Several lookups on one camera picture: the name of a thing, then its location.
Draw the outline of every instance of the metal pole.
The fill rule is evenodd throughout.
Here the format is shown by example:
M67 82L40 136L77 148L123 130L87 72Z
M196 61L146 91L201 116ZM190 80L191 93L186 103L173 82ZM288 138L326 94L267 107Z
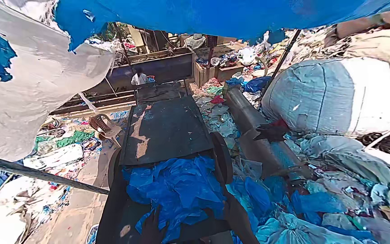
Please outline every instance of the metal pole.
M156 42L156 47L157 47L157 51L159 52L159 45L157 44L157 39L156 39L156 32L153 31L153 36L154 36L154 41Z
M133 71L132 64L130 63L129 56L127 55L126 49L124 47L124 42L123 42L123 39L121 38L121 34L120 34L120 31L118 30L118 26L116 25L115 22L112 22L112 24L114 24L115 31L116 31L116 36L118 37L118 39L120 39L121 46L123 48L123 54L124 54L124 57L126 58L127 64L130 66L130 69L132 70L132 73L135 74L135 71Z
M280 60L279 63L278 63L278 66L276 66L276 69L275 69L275 71L274 71L274 74L272 75L272 77L270 78L270 80L267 82L266 86L263 88L263 92L261 93L261 97L264 96L264 94L266 93L266 90L267 90L268 86L270 85L270 83L272 83L272 81L274 80L275 76L278 74L279 69L280 69L281 66L282 66L282 63L284 63L284 60L285 60L285 58L287 57L288 53L290 52L291 47L293 47L293 44L296 42L297 37L298 37L299 34L300 34L300 31L301 31L301 30L297 30L297 31L296 31L296 33L294 34L293 38L291 39L291 42L288 44L287 48L285 49L285 52L284 52L284 54L282 55L281 60Z
M116 97L118 97L118 95L116 94L114 88L112 87L111 83L109 82L108 78L106 78L106 76L105 76L105 80L106 80L106 82L108 82L108 85L109 85L109 87L111 87L112 92L114 93L114 95L115 95Z
M86 191L92 191L101 194L109 194L109 191L93 185L87 185L78 181L69 180L61 176L49 174L37 169L25 167L23 165L10 163L8 161L0 159L0 170L16 175L24 175L31 178L36 178L44 181L51 181L62 185L72 186Z

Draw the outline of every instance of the metal pipe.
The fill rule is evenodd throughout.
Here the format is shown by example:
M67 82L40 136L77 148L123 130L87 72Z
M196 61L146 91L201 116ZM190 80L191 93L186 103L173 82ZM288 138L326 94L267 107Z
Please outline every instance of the metal pipe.
M285 58L287 57L288 53L290 52L291 47L293 47L293 44L296 42L297 37L298 37L299 34L300 34L300 31L301 31L301 30L297 30L297 31L296 31L296 33L294 34L293 38L291 39L291 42L288 44L287 48L285 49L284 54L282 54L281 60L279 61L278 66L276 66L276 69L275 69L275 71L274 71L272 77L269 79L269 81L267 82L266 86L263 88L263 91L262 91L262 93L261 93L261 97L264 96L264 94L266 93L266 90L267 90L268 86L272 83L272 81L274 80L275 76L278 74L279 69L280 69L281 66L282 66L282 63L284 63L284 60L285 60Z
M116 97L118 97L118 95L116 94L114 88L112 87L111 83L109 82L108 78L106 78L106 76L105 76L105 80L106 80L106 82L108 82L108 85L109 85L109 87L111 87L111 90L112 90L112 92L114 93L114 95L115 95Z
M159 52L159 45L157 44L156 31L153 31L154 41L156 42L157 51Z
M124 55L124 57L126 58L127 64L130 66L130 69L132 70L133 75L135 75L135 71L133 70L132 64L130 63L129 56L127 55L126 48L124 47L123 39L121 38L121 33L120 33L120 31L118 30L118 26L116 25L115 22L112 22L112 24L114 24L116 36L117 36L118 39L120 40L121 47L123 48L123 55Z
M258 125L266 124L266 119L243 96L238 87L231 87L224 95L226 105L230 108L231 115L236 123L241 136L240 146L245 157L249 160L263 163L262 178L300 165L300 160L283 141L269 142L267 139L254 141L259 134L256 131ZM291 180L304 177L296 174L288 174Z
M93 185L87 185L78 181L69 180L61 176L49 174L37 169L25 167L23 165L14 164L5 160L0 159L0 170L16 175L24 175L31 178L36 178L44 181L55 182L61 185L72 186L86 191L92 191L100 194L109 194L109 191Z

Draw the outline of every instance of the red cloth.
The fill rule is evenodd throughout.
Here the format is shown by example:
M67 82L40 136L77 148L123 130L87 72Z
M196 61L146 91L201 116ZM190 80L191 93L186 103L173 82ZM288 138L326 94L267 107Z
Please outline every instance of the red cloth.
M214 99L212 101L210 101L210 103L214 103L214 104L219 104L219 103L223 103L223 102L225 102L225 99L223 99L220 95L214 97Z

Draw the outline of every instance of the broken plastic chair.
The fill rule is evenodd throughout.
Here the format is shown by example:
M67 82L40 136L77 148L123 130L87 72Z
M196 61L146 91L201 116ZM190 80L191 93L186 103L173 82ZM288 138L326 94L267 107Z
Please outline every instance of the broken plastic chair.
M97 114L89 118L88 122L91 127L99 133L99 139L104 140L105 138L111 139L118 147L121 147L116 140L116 136L121 131L121 127L112 123L111 119L105 114Z

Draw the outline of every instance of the hand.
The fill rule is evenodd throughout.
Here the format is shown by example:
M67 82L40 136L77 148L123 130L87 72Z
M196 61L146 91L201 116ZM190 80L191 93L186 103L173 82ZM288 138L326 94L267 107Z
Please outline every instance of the hand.
M142 234L139 239L140 244L160 244L165 237L166 231L168 230L169 223L166 223L166 226L159 230L159 213L161 206L157 206L156 210L144 220L142 224Z
M243 244L259 243L251 230L248 214L239 201L229 192L225 192L227 201L224 201L224 219L228 221L231 229L234 230Z

